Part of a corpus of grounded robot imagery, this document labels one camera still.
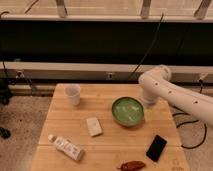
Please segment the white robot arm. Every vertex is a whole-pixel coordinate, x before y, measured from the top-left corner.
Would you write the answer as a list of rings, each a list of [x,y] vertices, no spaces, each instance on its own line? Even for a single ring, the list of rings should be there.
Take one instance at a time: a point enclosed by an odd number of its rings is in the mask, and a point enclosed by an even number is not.
[[[176,86],[170,82],[171,76],[170,68],[165,65],[159,65],[141,74],[138,78],[142,88],[141,100],[145,104],[153,105],[161,97],[213,126],[213,97]]]

